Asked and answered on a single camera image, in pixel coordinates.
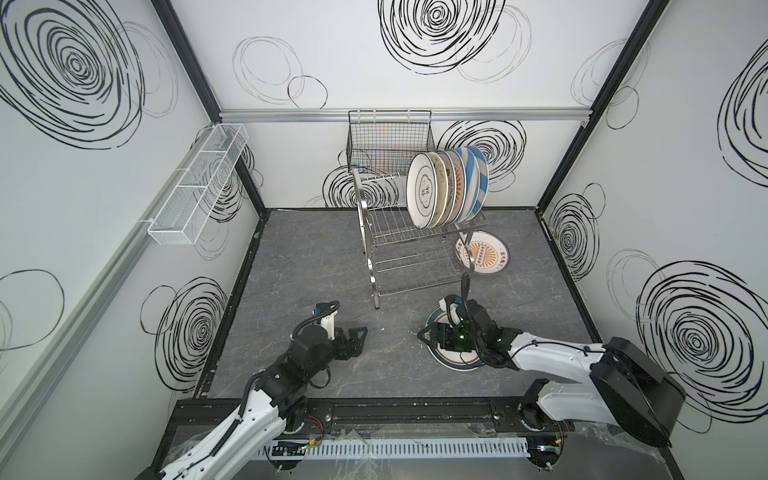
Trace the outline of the green rim red ring plate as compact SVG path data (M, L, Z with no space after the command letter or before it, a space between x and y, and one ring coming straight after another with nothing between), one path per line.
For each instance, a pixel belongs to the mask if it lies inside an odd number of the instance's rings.
M436 308L427 318L425 326L432 324L450 325L447 314ZM427 346L432 357L444 367L454 371L472 371L484 366L483 361L475 351L453 352L441 347Z

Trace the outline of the sunburst plate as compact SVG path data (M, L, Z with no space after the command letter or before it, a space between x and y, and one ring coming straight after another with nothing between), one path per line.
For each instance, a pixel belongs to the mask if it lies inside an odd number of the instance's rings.
M455 178L455 199L452 206L452 212L450 221L453 224L457 224L461 216L464 202L466 198L467 179L466 179L466 162L461 148L456 148L447 151L454 168Z
M503 271L509 262L509 250L498 237L485 231L471 234L469 248L463 243L463 236L455 242L455 254L466 270L491 275Z

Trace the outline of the white plate thin green line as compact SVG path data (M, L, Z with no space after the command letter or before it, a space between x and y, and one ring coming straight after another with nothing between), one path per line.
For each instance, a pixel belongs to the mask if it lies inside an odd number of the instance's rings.
M413 225L426 228L436 212L437 176L428 153L418 153L407 175L406 203Z

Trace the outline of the large blue striped plate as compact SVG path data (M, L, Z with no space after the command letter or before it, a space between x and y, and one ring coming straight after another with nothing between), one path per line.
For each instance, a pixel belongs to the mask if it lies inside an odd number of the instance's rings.
M484 206L488 190L488 163L484 153L476 146L470 145L468 149L473 153L479 172L478 196L472 209L472 218L476 217Z

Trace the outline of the red text green rim plate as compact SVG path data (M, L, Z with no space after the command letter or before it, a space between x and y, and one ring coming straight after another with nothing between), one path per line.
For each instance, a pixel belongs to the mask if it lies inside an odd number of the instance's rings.
M443 224L449 224L449 223L451 223L450 216L451 216L452 206L453 206L454 199L455 199L455 185L456 185L456 183L455 183L455 178L454 178L454 168L453 168L452 161L451 161L447 151L441 150L441 151L438 151L438 154L443 159L443 161L444 161L444 163L446 165L445 169L446 169L446 176L447 176L447 181L448 181L447 206L446 206L443 218L442 218L442 223Z

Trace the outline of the small blue striped plate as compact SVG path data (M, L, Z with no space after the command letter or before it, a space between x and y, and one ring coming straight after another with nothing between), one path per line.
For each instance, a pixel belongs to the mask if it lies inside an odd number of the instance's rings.
M479 170L476 157L471 149L459 147L456 151L461 154L465 175L464 202L461 213L457 218L457 221L462 223L469 218L479 193Z

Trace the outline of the cream floral plate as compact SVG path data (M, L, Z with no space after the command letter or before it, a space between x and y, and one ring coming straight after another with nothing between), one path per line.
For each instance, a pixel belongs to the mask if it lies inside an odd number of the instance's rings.
M447 194L448 194L448 181L446 176L446 165L443 161L443 159L440 157L440 155L436 152L429 152L428 156L430 157L434 168L435 168L435 178L436 178L436 203L435 203L435 211L434 215L432 217L432 220L428 224L429 228L434 228L438 225L440 219L443 216L443 213L445 212L446 205L447 205Z

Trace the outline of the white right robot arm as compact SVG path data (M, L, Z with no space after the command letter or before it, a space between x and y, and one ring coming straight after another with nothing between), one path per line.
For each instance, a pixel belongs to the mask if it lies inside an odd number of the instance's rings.
M574 343L499 326L474 300L442 299L417 337L454 370L535 371L517 411L529 430L567 421L621 428L652 447L671 443L684 388L627 339Z

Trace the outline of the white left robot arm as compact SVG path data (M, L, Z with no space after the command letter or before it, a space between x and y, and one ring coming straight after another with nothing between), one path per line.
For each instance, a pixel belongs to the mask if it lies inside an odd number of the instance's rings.
M231 479L285 431L297 430L307 410L307 386L334 360L361 355L368 329L304 328L288 349L246 384L239 406L193 448L140 479Z

